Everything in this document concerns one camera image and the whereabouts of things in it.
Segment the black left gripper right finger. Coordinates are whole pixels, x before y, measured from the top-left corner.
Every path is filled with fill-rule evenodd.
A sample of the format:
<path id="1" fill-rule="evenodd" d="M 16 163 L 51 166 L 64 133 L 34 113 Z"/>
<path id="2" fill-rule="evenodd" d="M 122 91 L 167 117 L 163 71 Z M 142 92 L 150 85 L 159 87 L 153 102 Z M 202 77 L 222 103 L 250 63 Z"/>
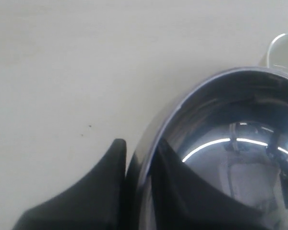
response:
<path id="1" fill-rule="evenodd" d="M 151 163 L 159 230 L 263 230 L 261 212 L 215 189 L 161 139 Z"/>

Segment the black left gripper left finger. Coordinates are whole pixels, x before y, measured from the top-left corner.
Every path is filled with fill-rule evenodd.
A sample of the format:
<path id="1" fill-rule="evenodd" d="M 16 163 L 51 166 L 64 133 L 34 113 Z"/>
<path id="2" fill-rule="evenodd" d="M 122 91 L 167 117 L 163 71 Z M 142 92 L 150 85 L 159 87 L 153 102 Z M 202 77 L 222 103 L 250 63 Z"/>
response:
<path id="1" fill-rule="evenodd" d="M 125 180 L 126 141 L 115 139 L 83 178 L 25 211 L 15 230 L 117 230 Z"/>

